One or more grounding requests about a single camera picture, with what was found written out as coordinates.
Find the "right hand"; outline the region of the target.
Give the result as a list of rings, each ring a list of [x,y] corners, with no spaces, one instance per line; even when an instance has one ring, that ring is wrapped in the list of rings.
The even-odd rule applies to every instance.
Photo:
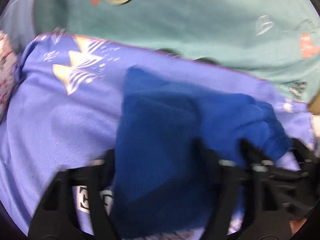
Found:
[[[306,218],[302,218],[299,220],[291,220],[290,221],[290,228],[291,228],[292,234],[294,235],[295,233],[297,233],[306,221],[307,221]]]

